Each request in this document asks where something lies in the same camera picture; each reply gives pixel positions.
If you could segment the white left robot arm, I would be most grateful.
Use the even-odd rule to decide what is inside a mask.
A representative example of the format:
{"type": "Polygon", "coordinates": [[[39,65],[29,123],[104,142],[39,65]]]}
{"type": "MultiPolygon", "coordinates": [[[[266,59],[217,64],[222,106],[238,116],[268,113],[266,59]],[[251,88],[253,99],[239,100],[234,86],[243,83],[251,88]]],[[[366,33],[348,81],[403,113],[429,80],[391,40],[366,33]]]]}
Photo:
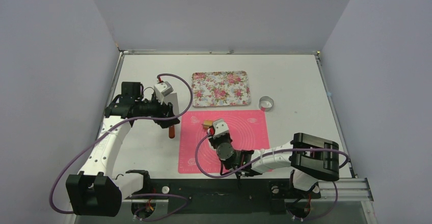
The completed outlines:
{"type": "Polygon", "coordinates": [[[173,104],[164,99],[173,92],[168,82],[153,86],[150,99],[144,97],[139,82],[123,82],[121,93],[104,112],[102,139],[93,147],[78,174],[69,175],[66,189],[73,213],[76,215],[108,216],[118,214],[124,199],[135,194],[145,199],[150,196],[152,184],[145,170],[127,170],[120,179],[113,176],[115,161],[126,135],[133,126],[133,117],[151,117],[162,129],[179,124],[173,104]]]}

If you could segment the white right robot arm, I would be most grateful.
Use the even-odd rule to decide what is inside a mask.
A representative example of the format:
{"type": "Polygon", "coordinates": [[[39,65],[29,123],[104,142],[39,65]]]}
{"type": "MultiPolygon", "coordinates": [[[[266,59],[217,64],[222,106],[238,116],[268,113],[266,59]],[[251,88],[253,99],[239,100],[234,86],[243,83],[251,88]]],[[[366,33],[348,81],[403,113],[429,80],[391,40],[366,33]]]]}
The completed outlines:
{"type": "Polygon", "coordinates": [[[294,197],[310,191],[318,181],[335,182],[340,179],[339,170],[343,165],[339,157],[342,152],[338,143],[328,139],[296,133],[288,143],[261,150],[234,149],[229,133],[208,135],[207,139],[227,175],[254,177],[276,169],[291,168],[287,190],[294,197]]]}

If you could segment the wooden rolling pin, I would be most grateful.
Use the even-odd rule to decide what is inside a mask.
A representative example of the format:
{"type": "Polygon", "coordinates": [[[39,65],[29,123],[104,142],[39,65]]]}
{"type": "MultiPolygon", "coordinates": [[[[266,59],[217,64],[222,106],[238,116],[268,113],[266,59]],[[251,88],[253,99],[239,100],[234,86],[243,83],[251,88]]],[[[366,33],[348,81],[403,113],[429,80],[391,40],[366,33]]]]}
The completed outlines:
{"type": "Polygon", "coordinates": [[[211,126],[213,125],[213,121],[212,120],[204,120],[202,123],[202,128],[204,130],[209,129],[211,126]]]}

